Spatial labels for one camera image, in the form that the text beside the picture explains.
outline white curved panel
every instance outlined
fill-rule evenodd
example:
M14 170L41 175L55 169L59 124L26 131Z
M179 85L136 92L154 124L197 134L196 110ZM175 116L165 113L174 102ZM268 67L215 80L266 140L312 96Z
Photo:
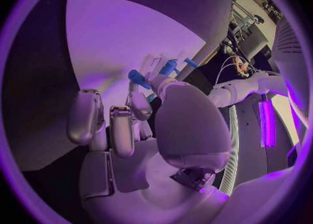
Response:
M172 18L126 0L67 0L66 34L78 84L102 93L107 124L109 107L125 104L128 72L147 55L179 56L182 65L205 44Z

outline white robotic arm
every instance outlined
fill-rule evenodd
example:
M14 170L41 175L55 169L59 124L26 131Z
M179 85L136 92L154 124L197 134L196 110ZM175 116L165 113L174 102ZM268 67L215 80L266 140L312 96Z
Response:
M208 95L216 107L226 107L241 102L251 93L273 92L288 96L288 90L281 76L269 76L258 72L244 80L232 80L217 84Z

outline purple light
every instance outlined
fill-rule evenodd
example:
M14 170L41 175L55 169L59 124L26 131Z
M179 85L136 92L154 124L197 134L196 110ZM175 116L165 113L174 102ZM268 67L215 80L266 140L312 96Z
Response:
M275 113L271 101L259 103L261 118L261 147L276 146Z

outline purple led strip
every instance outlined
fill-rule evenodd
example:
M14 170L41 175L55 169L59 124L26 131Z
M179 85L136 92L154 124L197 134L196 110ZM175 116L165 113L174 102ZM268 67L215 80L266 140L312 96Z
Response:
M276 146L275 113L271 101L259 103L261 118L261 147Z

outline blue plastic part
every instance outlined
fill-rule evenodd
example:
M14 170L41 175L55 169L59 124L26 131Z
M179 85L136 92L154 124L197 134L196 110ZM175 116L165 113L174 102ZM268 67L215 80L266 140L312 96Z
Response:
M141 85L147 90L151 89L151 87L148 84L146 84L145 77L142 74L140 74L136 69L133 69L128 73L128 78L133 83Z
M198 68L198 64L196 64L194 61L190 60L189 58L185 59L185 62L191 66L193 66L194 68Z
M165 66L161 69L161 71L159 72L159 74L164 74L166 76L170 75L170 73L172 73L175 68L177 66L177 62L175 60L169 60Z
M147 97L147 100L148 100L148 102L150 103L150 102L152 102L154 99L155 99L155 97L156 97L157 95L156 94L151 94L151 95L149 95L148 97Z

